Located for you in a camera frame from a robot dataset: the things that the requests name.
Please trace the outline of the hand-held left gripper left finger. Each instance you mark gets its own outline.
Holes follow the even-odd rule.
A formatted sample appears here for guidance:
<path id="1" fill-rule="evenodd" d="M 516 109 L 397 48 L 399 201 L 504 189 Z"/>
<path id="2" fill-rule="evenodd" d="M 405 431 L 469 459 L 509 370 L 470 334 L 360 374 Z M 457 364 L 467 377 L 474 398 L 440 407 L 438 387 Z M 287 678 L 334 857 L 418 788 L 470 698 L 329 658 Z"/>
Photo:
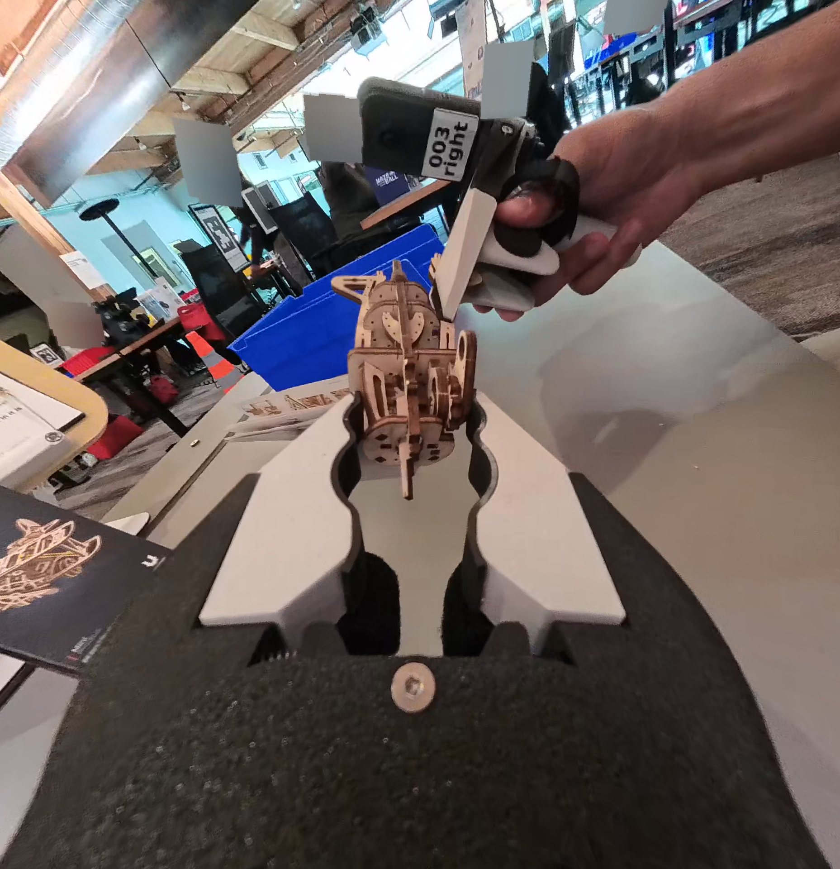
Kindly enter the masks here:
<path id="1" fill-rule="evenodd" d="M 359 483 L 363 411 L 346 396 L 259 472 L 209 591 L 205 626 L 277 625 L 297 649 L 306 627 L 336 624 L 363 596 Z"/>

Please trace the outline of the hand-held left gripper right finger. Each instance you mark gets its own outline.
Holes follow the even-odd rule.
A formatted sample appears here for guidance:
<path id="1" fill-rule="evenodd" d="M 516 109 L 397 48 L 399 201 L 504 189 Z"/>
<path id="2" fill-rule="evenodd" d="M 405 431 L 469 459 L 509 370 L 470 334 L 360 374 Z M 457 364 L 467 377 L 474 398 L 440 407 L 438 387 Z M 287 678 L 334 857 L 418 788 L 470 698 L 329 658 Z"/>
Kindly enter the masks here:
<path id="1" fill-rule="evenodd" d="M 533 654 L 556 622 L 620 625 L 626 610 L 566 466 L 490 399 L 475 400 L 469 429 L 480 613 L 522 625 Z"/>

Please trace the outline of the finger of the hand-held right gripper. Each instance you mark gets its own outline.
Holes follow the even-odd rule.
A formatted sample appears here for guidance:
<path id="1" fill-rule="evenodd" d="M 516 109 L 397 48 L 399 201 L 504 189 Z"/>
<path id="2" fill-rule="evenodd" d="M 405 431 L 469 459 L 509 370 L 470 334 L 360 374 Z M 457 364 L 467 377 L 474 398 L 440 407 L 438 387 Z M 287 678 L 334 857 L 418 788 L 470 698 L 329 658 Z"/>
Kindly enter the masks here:
<path id="1" fill-rule="evenodd" d="M 478 189 L 465 195 L 441 255 L 429 268 L 436 310 L 443 320 L 455 320 L 479 253 L 491 228 L 498 203 Z"/>

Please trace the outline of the wooden mechanical model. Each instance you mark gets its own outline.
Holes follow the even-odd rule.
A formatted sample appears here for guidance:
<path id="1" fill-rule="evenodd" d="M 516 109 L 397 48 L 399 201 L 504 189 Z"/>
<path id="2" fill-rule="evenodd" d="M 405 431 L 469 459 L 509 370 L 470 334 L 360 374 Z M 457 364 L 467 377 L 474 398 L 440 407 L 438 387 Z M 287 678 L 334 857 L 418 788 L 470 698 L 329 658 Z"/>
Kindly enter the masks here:
<path id="1" fill-rule="evenodd" d="M 348 377 L 363 407 L 362 451 L 370 462 L 399 468 L 410 501 L 416 469 L 452 453 L 455 431 L 473 407 L 476 334 L 438 314 L 398 260 L 390 277 L 378 271 L 330 284 L 360 307 Z"/>

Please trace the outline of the person's right forearm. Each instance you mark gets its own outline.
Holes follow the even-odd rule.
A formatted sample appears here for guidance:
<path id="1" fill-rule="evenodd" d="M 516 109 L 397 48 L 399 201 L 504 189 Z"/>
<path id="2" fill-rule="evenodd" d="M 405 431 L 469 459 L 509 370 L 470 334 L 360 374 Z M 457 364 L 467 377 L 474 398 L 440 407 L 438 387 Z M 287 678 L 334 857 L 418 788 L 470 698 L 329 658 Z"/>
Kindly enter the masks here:
<path id="1" fill-rule="evenodd" d="M 683 214 L 702 196 L 840 151 L 840 2 L 686 79 L 654 110 Z"/>

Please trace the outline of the black model kit box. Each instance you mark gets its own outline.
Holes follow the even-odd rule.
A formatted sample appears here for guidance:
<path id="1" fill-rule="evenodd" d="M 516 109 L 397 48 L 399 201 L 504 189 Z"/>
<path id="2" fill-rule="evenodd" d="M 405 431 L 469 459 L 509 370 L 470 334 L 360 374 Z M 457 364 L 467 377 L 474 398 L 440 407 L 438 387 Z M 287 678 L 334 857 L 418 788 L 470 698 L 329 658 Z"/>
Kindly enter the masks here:
<path id="1" fill-rule="evenodd" d="M 80 672 L 170 555 L 0 486 L 0 653 Z"/>

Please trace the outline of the person's right hand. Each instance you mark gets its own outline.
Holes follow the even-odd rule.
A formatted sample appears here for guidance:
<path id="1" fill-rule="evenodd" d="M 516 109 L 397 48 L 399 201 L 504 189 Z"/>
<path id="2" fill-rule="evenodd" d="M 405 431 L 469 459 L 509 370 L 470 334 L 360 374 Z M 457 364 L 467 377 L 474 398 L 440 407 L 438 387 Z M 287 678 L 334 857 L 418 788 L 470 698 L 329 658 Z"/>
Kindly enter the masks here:
<path id="1" fill-rule="evenodd" d="M 589 233 L 561 252 L 557 271 L 531 285 L 536 307 L 564 288 L 598 291 L 708 191 L 706 154 L 683 95 L 668 92 L 559 141 L 555 157 L 579 174 L 580 211 L 616 230 Z"/>

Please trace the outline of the blue plastic bin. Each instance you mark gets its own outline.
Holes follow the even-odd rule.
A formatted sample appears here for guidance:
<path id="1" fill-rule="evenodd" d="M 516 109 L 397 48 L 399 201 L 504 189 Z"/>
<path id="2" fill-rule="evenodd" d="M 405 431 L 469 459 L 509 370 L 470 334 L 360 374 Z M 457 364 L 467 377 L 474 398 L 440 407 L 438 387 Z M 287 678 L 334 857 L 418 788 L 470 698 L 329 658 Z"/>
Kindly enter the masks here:
<path id="1" fill-rule="evenodd" d="M 443 250 L 436 230 L 423 223 L 312 282 L 301 296 L 281 302 L 230 348 L 278 391 L 344 375 L 348 353 L 355 346 L 360 307 L 335 293 L 331 280 L 379 271 L 389 278 L 393 261 L 399 260 L 408 279 L 429 293 L 429 266 Z"/>

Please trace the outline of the orange traffic cone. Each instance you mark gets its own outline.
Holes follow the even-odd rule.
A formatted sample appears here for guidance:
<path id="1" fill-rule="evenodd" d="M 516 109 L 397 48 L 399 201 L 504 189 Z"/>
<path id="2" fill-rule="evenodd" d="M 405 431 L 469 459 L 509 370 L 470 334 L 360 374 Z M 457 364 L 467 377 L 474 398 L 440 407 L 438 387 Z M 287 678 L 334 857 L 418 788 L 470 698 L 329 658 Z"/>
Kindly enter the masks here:
<path id="1" fill-rule="evenodd" d="M 242 372 L 227 358 L 223 357 L 199 333 L 190 330 L 185 333 L 185 339 L 195 350 L 201 361 L 208 368 L 212 381 L 225 394 L 239 384 Z"/>

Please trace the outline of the framed marker poster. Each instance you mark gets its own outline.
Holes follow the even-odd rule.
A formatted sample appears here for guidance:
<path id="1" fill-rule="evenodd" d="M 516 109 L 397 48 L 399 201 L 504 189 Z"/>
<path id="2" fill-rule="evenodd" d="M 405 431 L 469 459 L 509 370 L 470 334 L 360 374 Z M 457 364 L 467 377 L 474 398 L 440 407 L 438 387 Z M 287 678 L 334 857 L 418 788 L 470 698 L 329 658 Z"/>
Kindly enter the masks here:
<path id="1" fill-rule="evenodd" d="M 237 238 L 224 221 L 218 206 L 191 203 L 188 210 L 233 272 L 243 272 L 251 266 Z"/>

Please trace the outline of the tan wooden tray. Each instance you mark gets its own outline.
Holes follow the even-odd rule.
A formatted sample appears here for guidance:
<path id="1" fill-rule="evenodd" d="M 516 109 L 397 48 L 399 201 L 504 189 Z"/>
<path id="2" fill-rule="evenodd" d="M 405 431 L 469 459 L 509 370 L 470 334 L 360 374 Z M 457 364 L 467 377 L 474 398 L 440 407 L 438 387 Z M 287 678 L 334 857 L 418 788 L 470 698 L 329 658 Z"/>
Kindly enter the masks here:
<path id="1" fill-rule="evenodd" d="M 23 491 L 10 488 L 21 493 L 30 493 L 44 486 L 48 479 L 56 474 L 72 460 L 85 452 L 89 445 L 104 432 L 108 422 L 108 410 L 104 401 L 91 389 L 74 381 L 44 363 L 36 361 L 32 356 L 25 355 L 0 341 L 0 373 L 22 382 L 57 401 L 62 401 L 85 414 L 85 418 L 66 431 L 66 455 L 58 460 L 53 473 L 33 488 Z"/>

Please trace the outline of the black office chair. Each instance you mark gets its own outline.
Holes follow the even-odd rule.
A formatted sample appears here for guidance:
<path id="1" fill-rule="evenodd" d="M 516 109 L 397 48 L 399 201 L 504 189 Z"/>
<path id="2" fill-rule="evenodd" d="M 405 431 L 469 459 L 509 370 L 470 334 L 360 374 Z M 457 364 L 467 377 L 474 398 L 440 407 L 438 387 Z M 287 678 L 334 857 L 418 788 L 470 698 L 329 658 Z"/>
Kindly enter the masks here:
<path id="1" fill-rule="evenodd" d="M 226 331 L 242 334 L 275 308 L 230 266 L 217 245 L 187 241 L 178 247 L 206 310 Z"/>

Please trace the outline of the white instruction booklet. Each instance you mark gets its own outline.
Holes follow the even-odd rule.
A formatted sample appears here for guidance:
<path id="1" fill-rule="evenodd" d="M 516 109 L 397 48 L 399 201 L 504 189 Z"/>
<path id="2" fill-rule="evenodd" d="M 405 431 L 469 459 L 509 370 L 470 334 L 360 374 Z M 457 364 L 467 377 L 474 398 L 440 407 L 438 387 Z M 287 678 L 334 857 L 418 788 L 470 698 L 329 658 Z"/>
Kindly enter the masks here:
<path id="1" fill-rule="evenodd" d="M 0 373 L 0 485 L 38 485 L 66 455 L 66 431 L 85 414 Z"/>

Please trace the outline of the black floor lamp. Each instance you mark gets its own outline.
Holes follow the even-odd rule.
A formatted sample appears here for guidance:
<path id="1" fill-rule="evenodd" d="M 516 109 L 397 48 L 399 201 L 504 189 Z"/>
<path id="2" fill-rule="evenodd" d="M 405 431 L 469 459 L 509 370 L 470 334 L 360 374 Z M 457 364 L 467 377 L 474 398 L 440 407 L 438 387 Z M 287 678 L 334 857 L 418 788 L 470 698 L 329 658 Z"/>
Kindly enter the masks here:
<path id="1" fill-rule="evenodd" d="M 112 229 L 113 233 L 128 248 L 132 255 L 132 258 L 136 262 L 138 262 L 138 265 L 140 265 L 150 277 L 155 280 L 156 278 L 160 277 L 160 275 L 154 270 L 151 264 L 147 260 L 145 260 L 142 253 L 131 242 L 129 237 L 121 230 L 118 224 L 115 223 L 115 221 L 110 216 L 119 207 L 119 204 L 120 201 L 116 197 L 110 197 L 101 201 L 96 201 L 93 204 L 79 210 L 78 218 L 86 223 L 91 223 L 97 220 L 105 221 Z"/>

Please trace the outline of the silver air duct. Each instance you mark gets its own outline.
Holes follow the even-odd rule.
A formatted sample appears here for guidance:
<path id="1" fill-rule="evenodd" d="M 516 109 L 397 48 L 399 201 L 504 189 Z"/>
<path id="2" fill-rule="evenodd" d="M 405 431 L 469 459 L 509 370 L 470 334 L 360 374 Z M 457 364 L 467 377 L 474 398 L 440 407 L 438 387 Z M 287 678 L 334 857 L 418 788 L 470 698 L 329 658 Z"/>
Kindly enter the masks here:
<path id="1" fill-rule="evenodd" d="M 0 91 L 0 173 L 52 206 L 253 5 L 67 2 Z"/>

